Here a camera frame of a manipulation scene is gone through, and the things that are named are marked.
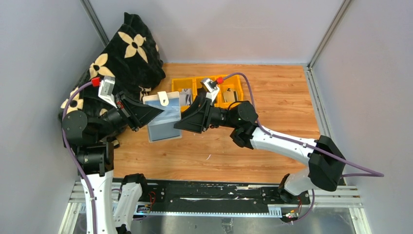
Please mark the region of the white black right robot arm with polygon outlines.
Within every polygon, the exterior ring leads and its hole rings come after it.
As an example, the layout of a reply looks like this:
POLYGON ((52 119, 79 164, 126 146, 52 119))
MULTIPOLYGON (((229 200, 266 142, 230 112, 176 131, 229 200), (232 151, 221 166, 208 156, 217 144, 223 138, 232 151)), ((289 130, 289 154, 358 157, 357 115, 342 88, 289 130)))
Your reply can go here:
POLYGON ((196 97, 182 112, 174 128, 202 133, 209 128, 227 127, 233 142, 241 148, 266 150, 298 161, 306 168, 286 174, 281 180, 276 197, 291 202, 305 191, 322 189, 334 192, 341 180, 345 159, 328 136, 319 139, 299 138, 272 131, 258 123, 258 114, 249 101, 237 101, 227 108, 215 107, 206 97, 196 97))

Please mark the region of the beige leather card holder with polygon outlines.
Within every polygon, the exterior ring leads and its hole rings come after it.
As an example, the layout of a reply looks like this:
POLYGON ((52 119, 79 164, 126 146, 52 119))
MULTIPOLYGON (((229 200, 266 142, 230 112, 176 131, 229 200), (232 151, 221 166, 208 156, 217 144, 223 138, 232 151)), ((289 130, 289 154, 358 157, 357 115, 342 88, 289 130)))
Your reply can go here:
POLYGON ((161 91, 156 95, 145 96, 143 103, 162 111, 147 124, 150 143, 182 137, 182 130, 174 128, 175 123, 181 120, 178 91, 169 93, 161 91))

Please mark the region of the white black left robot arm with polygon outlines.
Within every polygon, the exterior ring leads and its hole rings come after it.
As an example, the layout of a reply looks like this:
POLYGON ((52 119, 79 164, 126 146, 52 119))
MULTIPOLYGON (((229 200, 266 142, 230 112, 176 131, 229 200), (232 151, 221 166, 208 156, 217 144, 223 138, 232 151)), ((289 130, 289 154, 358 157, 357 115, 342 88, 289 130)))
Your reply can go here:
POLYGON ((147 180, 139 173, 125 176, 118 205, 113 207, 114 144, 107 138, 127 126, 138 131, 161 113, 120 93, 115 107, 99 117, 81 110, 63 114, 63 140, 78 167, 86 197, 86 233, 131 233, 137 202, 148 194, 147 180))

